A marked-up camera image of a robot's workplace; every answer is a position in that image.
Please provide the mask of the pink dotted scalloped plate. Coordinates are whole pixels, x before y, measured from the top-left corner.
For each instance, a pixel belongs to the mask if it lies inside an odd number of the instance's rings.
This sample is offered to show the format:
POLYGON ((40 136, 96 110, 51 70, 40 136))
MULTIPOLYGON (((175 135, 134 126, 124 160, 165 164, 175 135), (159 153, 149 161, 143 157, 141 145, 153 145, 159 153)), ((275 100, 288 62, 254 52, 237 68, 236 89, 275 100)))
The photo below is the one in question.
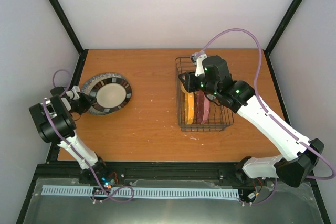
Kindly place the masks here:
POLYGON ((198 124, 205 124, 209 117, 210 102, 207 99, 203 91, 197 91, 196 93, 196 120, 198 124))

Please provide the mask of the yellow dotted scalloped plate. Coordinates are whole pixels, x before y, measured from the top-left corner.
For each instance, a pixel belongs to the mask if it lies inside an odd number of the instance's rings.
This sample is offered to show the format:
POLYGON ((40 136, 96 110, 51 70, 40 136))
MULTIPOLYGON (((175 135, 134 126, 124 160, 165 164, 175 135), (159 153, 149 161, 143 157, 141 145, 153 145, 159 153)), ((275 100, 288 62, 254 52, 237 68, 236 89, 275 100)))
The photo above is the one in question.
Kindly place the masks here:
POLYGON ((186 125, 191 125, 194 121, 194 93, 184 93, 184 120, 186 125))

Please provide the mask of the yellow ceramic mug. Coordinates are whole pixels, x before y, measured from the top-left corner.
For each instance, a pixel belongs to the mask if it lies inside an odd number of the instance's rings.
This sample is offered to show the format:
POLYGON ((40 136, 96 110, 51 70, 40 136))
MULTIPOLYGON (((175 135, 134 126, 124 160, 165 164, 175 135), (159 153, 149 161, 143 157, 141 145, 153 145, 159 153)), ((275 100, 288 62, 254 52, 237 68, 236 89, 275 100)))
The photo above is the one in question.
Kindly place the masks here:
POLYGON ((181 84, 181 91, 182 91, 183 93, 187 93, 187 91, 186 91, 186 89, 184 88, 183 84, 181 84))

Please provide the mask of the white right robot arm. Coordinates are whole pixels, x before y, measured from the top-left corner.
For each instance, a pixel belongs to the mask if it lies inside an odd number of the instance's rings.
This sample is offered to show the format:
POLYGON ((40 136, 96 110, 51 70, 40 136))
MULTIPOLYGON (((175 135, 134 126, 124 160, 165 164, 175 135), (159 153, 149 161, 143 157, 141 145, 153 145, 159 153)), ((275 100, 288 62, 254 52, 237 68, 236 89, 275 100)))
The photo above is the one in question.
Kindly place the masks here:
POLYGON ((220 56, 193 56, 195 71, 179 75, 188 92, 212 95, 233 113, 246 119, 266 136, 280 155, 266 158, 245 157, 237 177, 279 178, 291 187, 299 187, 316 166, 324 144, 298 133, 279 117, 247 82, 233 80, 227 62, 220 56))

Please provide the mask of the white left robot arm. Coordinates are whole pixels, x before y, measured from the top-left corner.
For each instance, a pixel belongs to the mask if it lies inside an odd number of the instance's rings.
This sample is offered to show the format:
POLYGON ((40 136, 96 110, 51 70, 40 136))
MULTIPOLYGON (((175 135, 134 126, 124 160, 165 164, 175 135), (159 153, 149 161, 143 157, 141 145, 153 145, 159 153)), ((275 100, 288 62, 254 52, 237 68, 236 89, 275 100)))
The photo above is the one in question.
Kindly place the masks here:
POLYGON ((52 97, 29 108, 31 118, 41 139, 66 150, 79 164, 82 174, 97 183, 108 180, 109 170, 103 159, 78 136, 73 113, 83 115, 95 103, 95 98, 82 93, 78 86, 65 91, 56 87, 52 97))

